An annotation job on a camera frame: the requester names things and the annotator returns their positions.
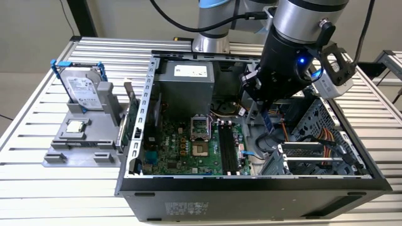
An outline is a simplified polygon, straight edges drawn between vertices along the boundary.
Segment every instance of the aluminum rail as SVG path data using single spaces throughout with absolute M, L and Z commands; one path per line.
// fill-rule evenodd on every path
M 113 93 L 119 101 L 128 101 L 123 79 L 131 79 L 140 96 L 152 49 L 189 51 L 191 43 L 83 38 L 68 43 L 58 60 L 101 61 L 115 85 Z M 231 45 L 233 54 L 259 55 L 261 49 L 261 45 Z M 402 225 L 402 116 L 360 70 L 352 80 L 354 87 L 336 98 L 336 103 L 394 192 L 331 220 L 187 224 Z M 60 81 L 49 71 L 0 138 L 0 225 L 141 225 L 125 200 L 113 196 L 119 168 L 41 166 L 66 113 L 66 99 Z

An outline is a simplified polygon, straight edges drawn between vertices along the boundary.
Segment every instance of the metal case frame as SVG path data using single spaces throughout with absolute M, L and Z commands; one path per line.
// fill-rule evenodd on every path
M 332 100 L 328 106 L 366 163 L 371 179 L 334 176 L 159 176 L 132 175 L 141 165 L 141 139 L 153 74 L 160 58 L 257 62 L 259 57 L 152 51 L 135 134 L 121 163 L 116 194 L 124 196 L 140 221 L 283 220 L 332 218 L 379 197 L 391 187 Z

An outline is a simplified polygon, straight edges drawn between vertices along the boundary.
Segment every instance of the ram slot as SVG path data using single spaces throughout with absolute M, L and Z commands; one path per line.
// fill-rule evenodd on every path
M 232 129 L 229 125 L 219 125 L 219 146 L 223 174 L 236 175 L 237 159 L 233 147 Z

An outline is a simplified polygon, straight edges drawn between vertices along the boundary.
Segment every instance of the blue led light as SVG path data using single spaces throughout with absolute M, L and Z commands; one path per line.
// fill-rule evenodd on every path
M 314 77 L 316 77 L 319 74 L 320 74 L 320 69 L 318 69 L 318 70 L 312 73 L 311 77 L 314 78 Z

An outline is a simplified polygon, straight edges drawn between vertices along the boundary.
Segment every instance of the motherboard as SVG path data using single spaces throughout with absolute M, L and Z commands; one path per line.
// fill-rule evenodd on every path
M 164 121 L 157 145 L 145 151 L 148 175 L 249 175 L 239 124 L 200 117 Z

